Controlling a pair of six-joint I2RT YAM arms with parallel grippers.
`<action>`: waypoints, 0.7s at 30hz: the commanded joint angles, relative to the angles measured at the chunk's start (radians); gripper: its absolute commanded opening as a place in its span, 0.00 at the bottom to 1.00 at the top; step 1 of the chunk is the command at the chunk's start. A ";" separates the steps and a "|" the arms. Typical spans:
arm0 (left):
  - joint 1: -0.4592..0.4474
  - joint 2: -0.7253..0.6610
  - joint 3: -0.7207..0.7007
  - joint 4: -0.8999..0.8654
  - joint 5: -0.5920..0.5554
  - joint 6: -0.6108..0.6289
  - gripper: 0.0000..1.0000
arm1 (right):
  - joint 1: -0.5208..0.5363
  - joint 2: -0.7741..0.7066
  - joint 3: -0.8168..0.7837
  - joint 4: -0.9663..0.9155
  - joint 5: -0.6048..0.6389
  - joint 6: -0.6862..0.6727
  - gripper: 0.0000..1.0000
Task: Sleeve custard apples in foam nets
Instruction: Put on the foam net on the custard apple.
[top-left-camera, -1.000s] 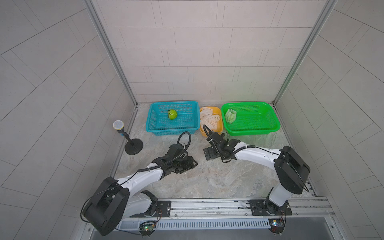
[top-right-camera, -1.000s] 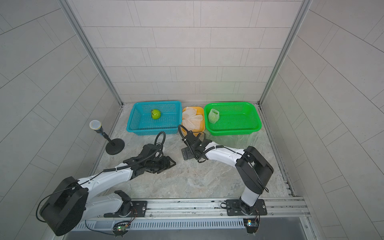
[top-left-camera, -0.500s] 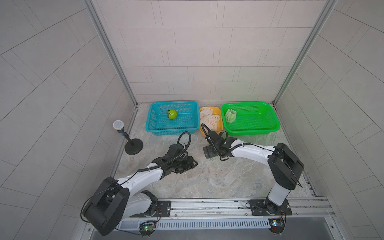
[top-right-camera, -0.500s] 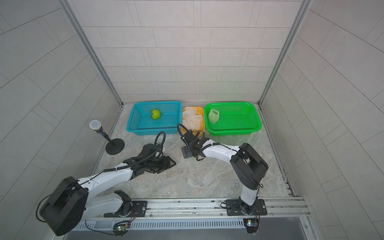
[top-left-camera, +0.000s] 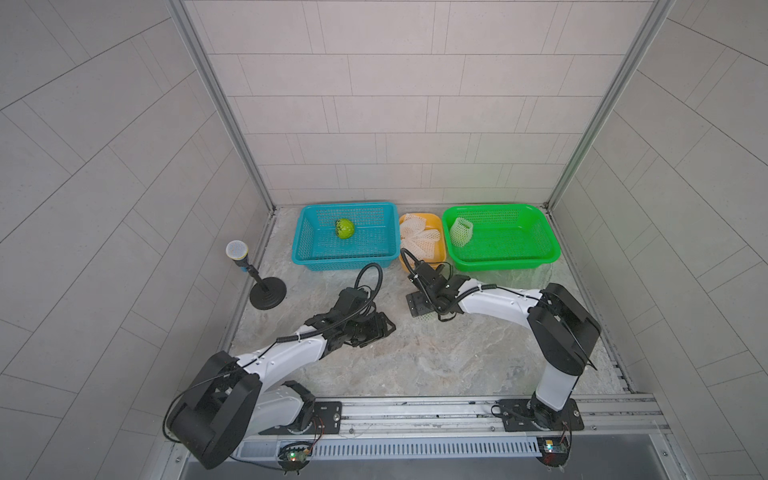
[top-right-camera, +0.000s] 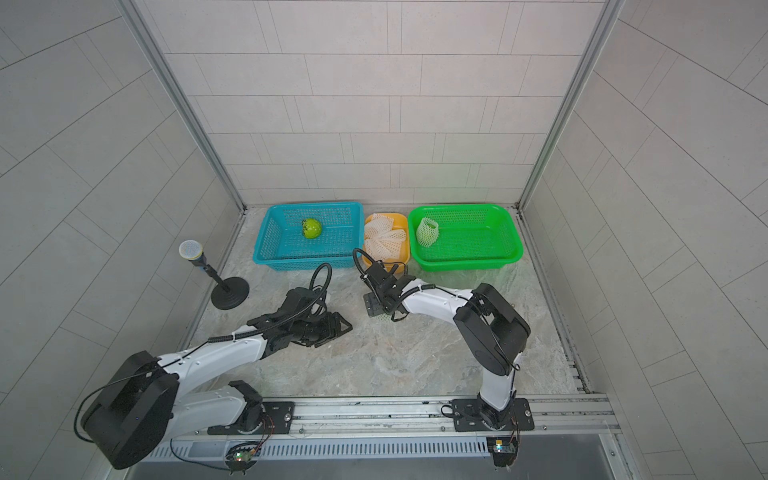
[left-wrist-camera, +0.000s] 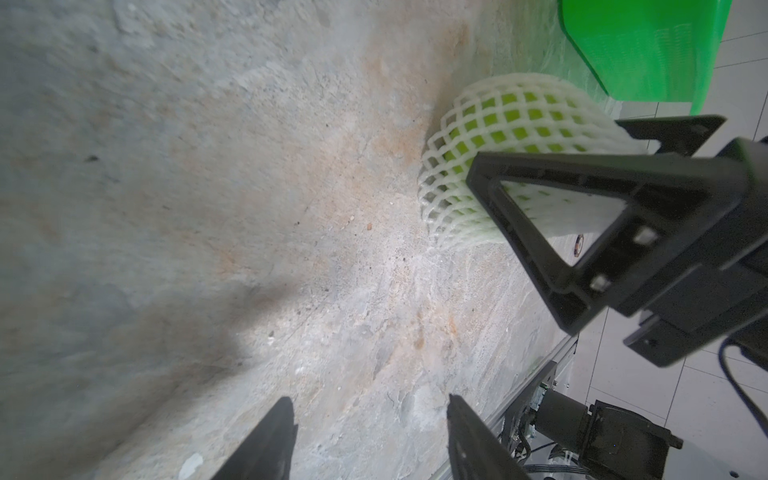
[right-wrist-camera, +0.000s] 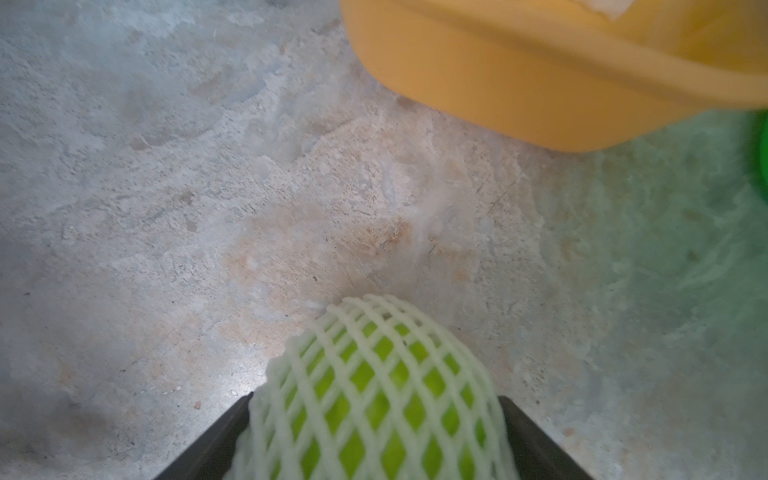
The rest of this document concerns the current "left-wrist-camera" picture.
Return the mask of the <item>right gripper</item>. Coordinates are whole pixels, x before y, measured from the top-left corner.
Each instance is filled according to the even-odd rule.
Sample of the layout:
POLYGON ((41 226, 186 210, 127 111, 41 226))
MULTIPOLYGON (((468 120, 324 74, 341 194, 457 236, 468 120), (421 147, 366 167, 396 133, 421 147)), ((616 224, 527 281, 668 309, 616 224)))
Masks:
POLYGON ((726 122, 720 115, 619 119, 654 156, 480 153, 467 186, 511 245, 558 327, 579 333, 605 307, 661 292, 653 278, 693 252, 690 271, 646 309, 626 347, 667 367, 721 336, 767 365, 767 141, 732 140, 724 158, 686 158, 726 122), (573 265, 504 185, 552 187, 622 204, 573 265))

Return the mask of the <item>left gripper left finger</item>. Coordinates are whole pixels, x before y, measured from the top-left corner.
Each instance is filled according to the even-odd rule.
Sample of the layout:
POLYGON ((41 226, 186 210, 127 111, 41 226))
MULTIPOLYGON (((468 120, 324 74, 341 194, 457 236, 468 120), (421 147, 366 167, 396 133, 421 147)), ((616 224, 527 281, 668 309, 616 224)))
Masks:
POLYGON ((212 479, 288 480, 298 428, 292 400, 280 397, 212 479))

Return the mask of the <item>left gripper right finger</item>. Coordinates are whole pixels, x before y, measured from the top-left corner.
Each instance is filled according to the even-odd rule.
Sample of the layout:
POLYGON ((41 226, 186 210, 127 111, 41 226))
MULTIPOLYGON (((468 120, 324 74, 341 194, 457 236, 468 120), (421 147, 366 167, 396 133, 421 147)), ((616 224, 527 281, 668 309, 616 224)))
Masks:
POLYGON ((449 395, 447 423, 453 479, 529 479, 524 469, 459 395, 449 395))

